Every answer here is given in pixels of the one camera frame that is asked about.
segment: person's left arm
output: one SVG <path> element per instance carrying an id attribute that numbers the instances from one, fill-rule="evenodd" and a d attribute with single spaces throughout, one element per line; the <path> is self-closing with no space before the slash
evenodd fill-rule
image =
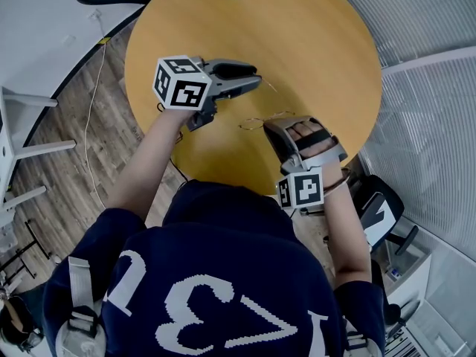
<path id="1" fill-rule="evenodd" d="M 177 134 L 190 111 L 166 110 L 157 118 L 130 162 L 123 169 L 107 201 L 107 209 L 86 231 L 71 253 L 87 260 L 94 301 L 104 297 L 116 262 L 128 238 L 145 229 L 144 221 L 157 193 Z M 72 311 L 68 258 L 55 269 L 45 287 L 43 316 L 50 349 Z"/>
<path id="2" fill-rule="evenodd" d="M 126 209 L 146 220 L 180 128 L 193 113 L 170 109 L 162 112 L 120 173 L 109 194 L 108 208 Z"/>

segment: wristband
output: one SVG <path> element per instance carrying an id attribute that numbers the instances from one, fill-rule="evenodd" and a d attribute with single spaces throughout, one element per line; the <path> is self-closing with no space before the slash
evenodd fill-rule
<path id="1" fill-rule="evenodd" d="M 329 194 L 334 193 L 337 189 L 339 189 L 342 185 L 346 184 L 349 181 L 350 177 L 350 169 L 349 168 L 342 168 L 342 172 L 344 172 L 344 177 L 337 181 L 335 184 L 331 185 L 330 187 L 324 189 L 324 197 L 327 197 Z"/>

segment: black cable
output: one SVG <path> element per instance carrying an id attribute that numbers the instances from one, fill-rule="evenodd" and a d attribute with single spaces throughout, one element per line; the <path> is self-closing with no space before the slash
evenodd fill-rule
<path id="1" fill-rule="evenodd" d="M 180 143 L 184 138 L 184 134 L 180 131 L 176 140 L 176 144 Z"/>
<path id="2" fill-rule="evenodd" d="M 170 162 L 171 162 L 172 165 L 177 169 L 177 172 L 180 173 L 180 176 L 182 176 L 182 177 L 184 178 L 184 180 L 185 180 L 186 182 L 188 182 L 188 178 L 186 177 L 186 175 L 184 175 L 184 174 L 182 173 L 182 171 L 173 163 L 172 159 L 170 159 Z"/>

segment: white cable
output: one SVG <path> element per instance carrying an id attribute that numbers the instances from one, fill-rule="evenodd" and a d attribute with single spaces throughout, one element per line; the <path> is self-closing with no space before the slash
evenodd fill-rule
<path id="1" fill-rule="evenodd" d="M 103 36 L 103 41 L 104 41 L 106 35 L 104 34 L 103 25 L 99 17 L 96 17 L 96 20 L 97 22 L 99 22 L 101 35 Z M 84 153 L 86 154 L 86 165 L 88 166 L 88 169 L 89 169 L 89 175 L 91 176 L 91 181 L 92 181 L 92 186 L 94 187 L 94 191 L 96 192 L 99 202 L 101 203 L 104 209 L 106 209 L 106 206 L 104 205 L 103 200 L 100 198 L 99 192 L 97 192 L 96 182 L 94 181 L 94 176 L 92 174 L 91 166 L 89 165 L 89 160 L 88 160 L 88 126 L 89 126 L 89 120 L 91 119 L 92 104 L 94 102 L 94 97 L 96 96 L 97 85 L 99 85 L 99 77 L 101 75 L 101 70 L 103 70 L 105 58 L 106 58 L 106 42 L 103 43 L 103 60 L 101 61 L 101 66 L 99 67 L 99 71 L 97 73 L 96 86 L 94 87 L 94 91 L 92 93 L 91 103 L 89 104 L 88 120 L 86 121 L 86 127 L 84 129 Z"/>

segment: sleeve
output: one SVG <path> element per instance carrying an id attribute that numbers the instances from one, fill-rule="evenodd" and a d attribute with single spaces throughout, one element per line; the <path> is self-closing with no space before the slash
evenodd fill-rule
<path id="1" fill-rule="evenodd" d="M 375 341 L 384 355 L 385 324 L 382 289 L 373 283 L 354 281 L 338 287 L 334 294 L 342 315 L 364 337 Z"/>
<path id="2" fill-rule="evenodd" d="M 88 260 L 94 301 L 104 297 L 112 270 L 129 237 L 145 229 L 142 219 L 124 209 L 106 209 L 70 254 Z M 72 310 L 68 258 L 54 270 L 43 297 L 43 327 L 53 356 L 60 327 Z"/>

